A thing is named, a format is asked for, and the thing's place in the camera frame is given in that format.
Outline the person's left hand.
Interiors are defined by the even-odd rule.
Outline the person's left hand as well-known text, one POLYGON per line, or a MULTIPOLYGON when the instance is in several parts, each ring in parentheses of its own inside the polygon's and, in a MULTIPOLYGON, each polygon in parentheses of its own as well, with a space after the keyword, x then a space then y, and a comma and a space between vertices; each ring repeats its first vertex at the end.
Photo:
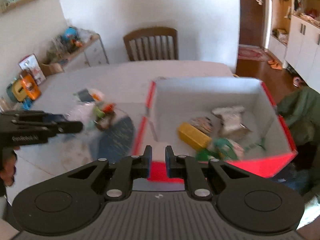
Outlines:
POLYGON ((17 154, 12 148, 5 148, 2 155, 1 180, 4 186, 10 187, 15 182, 17 154))

